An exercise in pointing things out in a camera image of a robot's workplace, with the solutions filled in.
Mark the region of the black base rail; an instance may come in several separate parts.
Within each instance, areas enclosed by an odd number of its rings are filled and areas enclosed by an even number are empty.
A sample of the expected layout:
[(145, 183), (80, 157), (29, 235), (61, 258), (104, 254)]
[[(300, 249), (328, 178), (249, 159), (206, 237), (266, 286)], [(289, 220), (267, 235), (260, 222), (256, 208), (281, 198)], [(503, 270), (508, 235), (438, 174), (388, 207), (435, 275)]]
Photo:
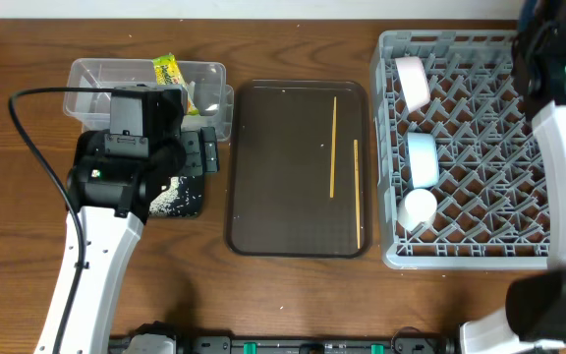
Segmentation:
[(170, 324), (143, 324), (126, 336), (108, 341), (109, 353), (177, 354), (455, 354), (458, 341), (438, 333), (404, 327), (388, 337), (234, 336), (208, 332), (189, 336)]

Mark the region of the wooden chopstick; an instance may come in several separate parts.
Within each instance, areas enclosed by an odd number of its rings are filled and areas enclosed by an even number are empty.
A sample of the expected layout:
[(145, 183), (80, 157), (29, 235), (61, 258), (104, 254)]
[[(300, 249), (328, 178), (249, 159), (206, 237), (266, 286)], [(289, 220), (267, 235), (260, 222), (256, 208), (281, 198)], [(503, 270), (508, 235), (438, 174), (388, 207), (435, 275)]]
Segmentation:
[(332, 107), (332, 128), (331, 128), (331, 149), (330, 149), (330, 180), (329, 180), (330, 199), (333, 199), (335, 196), (336, 138), (337, 138), (337, 96), (334, 96), (333, 107)]
[(353, 140), (354, 153), (354, 183), (355, 183), (355, 220), (356, 220), (356, 244), (359, 250), (362, 246), (361, 240), (361, 202), (360, 202), (360, 170), (359, 170), (359, 142)]

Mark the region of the right wooden chopstick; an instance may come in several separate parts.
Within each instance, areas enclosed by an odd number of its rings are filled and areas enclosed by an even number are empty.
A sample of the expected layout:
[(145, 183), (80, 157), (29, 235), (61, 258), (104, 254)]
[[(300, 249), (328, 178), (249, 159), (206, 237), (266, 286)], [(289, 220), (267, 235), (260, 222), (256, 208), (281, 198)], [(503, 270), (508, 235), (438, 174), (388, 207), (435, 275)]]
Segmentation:
[(355, 183), (355, 220), (356, 220), (356, 244), (359, 250), (362, 246), (361, 240), (361, 202), (360, 202), (360, 170), (359, 170), (359, 142), (353, 140), (354, 153), (354, 183)]

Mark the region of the light blue bowl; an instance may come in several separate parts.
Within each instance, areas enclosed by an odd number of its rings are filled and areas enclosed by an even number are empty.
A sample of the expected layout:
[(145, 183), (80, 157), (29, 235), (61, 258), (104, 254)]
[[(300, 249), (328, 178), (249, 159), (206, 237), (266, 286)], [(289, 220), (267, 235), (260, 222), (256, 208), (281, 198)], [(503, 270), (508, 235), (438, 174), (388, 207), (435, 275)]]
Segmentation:
[(406, 136), (407, 164), (413, 189), (431, 188), (439, 180), (435, 139), (430, 134), (410, 132)]

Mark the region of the grey dishwasher rack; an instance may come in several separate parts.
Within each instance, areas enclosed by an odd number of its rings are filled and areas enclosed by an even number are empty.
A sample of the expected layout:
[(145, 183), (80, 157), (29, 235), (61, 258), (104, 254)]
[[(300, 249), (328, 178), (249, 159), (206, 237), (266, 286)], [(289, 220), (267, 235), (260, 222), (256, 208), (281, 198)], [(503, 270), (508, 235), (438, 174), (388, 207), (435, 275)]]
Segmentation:
[[(514, 90), (511, 30), (388, 30), (370, 62), (383, 262), (394, 269), (542, 270), (549, 213), (538, 144)], [(430, 102), (409, 112), (396, 58), (419, 57)], [(433, 222), (406, 231), (408, 133), (434, 137)]]

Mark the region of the brown serving tray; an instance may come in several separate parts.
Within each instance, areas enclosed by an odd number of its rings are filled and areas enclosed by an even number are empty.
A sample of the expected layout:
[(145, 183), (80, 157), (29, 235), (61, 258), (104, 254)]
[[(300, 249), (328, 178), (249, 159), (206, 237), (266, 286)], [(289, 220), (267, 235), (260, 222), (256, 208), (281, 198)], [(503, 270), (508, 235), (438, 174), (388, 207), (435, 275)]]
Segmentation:
[[(335, 196), (329, 198), (333, 97)], [(237, 98), (224, 238), (238, 255), (354, 259), (372, 243), (368, 95), (350, 81), (252, 80)], [(356, 244), (353, 140), (359, 142)]]

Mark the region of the green yellow snack wrapper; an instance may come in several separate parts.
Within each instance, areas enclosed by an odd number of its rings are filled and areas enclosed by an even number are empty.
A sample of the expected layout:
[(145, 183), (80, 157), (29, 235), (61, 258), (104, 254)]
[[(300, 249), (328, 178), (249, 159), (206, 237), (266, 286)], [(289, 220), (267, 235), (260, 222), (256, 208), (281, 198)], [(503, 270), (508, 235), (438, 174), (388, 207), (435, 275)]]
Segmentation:
[(178, 61), (172, 53), (154, 58), (152, 60), (156, 82), (159, 85), (180, 85), (187, 91), (188, 115), (199, 115), (199, 110), (194, 102), (195, 82), (187, 82), (179, 67)]

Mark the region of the clear plastic waste bin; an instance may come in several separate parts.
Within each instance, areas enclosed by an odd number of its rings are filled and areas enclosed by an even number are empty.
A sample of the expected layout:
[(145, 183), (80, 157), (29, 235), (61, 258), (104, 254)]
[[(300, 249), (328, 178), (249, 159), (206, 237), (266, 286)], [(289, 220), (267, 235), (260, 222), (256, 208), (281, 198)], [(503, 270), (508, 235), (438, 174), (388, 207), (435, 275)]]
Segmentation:
[[(191, 115), (183, 120), (184, 131), (210, 126), (217, 140), (230, 138), (233, 122), (234, 91), (226, 83), (226, 68), (218, 62), (180, 61), (179, 67), (189, 83), (220, 85), (220, 108), (212, 116)], [(67, 86), (70, 88), (115, 88), (121, 86), (156, 85), (150, 59), (81, 58), (71, 67)], [(110, 95), (105, 92), (68, 92), (63, 111), (83, 123), (87, 130), (104, 130), (109, 126)]]

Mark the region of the pink white bowl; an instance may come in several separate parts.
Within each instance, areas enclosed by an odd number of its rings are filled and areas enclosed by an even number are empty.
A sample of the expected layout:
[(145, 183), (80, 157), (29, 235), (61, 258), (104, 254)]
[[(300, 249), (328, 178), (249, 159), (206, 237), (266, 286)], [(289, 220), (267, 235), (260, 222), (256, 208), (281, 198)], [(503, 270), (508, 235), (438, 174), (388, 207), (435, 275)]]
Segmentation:
[(425, 67), (419, 57), (395, 59), (397, 74), (409, 112), (414, 112), (430, 102), (430, 90)]

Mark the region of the pile of rice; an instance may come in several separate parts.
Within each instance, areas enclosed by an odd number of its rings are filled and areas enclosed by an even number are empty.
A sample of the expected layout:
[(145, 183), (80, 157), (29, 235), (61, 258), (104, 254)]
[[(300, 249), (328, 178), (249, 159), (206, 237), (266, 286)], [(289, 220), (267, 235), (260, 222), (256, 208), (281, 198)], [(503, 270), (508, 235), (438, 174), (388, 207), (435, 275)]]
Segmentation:
[(198, 217), (203, 206), (204, 177), (172, 177), (150, 204), (150, 217)]

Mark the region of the white tissue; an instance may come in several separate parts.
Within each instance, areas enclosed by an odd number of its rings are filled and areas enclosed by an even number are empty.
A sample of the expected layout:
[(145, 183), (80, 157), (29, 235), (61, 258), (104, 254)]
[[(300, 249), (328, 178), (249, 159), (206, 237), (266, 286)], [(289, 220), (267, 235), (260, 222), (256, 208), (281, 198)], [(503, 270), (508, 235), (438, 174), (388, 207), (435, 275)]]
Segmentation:
[(220, 92), (220, 85), (194, 81), (188, 83), (190, 100), (201, 116), (212, 116), (219, 111)]

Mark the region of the white cup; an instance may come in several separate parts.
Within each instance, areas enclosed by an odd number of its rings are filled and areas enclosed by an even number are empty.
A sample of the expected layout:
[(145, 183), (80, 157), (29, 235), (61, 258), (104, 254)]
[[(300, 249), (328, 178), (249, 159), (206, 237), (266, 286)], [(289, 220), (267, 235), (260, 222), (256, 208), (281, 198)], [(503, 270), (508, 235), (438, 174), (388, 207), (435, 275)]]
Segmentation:
[(413, 231), (421, 224), (431, 224), (437, 211), (437, 200), (426, 189), (415, 189), (406, 194), (397, 207), (397, 221), (406, 230)]

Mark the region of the black waste tray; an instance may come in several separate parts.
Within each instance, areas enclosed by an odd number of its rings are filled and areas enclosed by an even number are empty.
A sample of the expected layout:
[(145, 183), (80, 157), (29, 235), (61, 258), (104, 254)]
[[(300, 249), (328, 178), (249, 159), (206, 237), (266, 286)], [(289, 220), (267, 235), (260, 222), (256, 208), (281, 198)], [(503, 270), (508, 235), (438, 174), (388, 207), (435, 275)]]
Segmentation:
[(117, 139), (105, 131), (80, 135), (67, 185), (73, 205), (108, 207), (123, 216), (195, 217), (202, 208), (204, 175), (216, 172), (217, 148), (210, 130), (183, 131), (148, 158), (115, 155)]

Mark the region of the left wooden chopstick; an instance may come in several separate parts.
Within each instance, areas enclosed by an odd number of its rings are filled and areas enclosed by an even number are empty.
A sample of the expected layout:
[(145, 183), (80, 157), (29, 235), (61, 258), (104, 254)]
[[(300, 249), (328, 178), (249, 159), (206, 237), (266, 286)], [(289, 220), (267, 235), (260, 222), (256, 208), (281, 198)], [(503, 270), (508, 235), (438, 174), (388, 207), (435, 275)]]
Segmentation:
[(332, 128), (331, 128), (331, 149), (330, 149), (330, 180), (329, 180), (330, 199), (333, 199), (335, 196), (336, 138), (337, 138), (337, 96), (334, 96), (333, 107), (332, 107)]

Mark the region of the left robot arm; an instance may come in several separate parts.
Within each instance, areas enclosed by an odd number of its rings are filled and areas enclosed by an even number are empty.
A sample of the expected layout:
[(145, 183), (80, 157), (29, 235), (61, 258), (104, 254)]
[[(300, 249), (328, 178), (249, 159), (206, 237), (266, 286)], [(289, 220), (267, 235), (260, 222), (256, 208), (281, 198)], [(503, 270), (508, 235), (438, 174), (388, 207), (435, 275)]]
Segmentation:
[(128, 262), (152, 202), (218, 170), (213, 128), (182, 128), (179, 85), (107, 90), (109, 120), (78, 138), (66, 181), (66, 249), (38, 353), (105, 353)]

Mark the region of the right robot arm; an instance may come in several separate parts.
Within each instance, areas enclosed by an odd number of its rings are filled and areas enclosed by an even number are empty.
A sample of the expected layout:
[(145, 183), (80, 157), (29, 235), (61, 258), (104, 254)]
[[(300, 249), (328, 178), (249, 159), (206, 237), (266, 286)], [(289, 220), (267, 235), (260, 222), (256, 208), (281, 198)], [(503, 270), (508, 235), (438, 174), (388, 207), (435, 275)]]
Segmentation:
[(514, 281), (501, 309), (462, 324), (459, 353), (566, 348), (566, 0), (526, 2), (511, 54), (514, 86), (524, 99), (545, 169), (547, 270)]

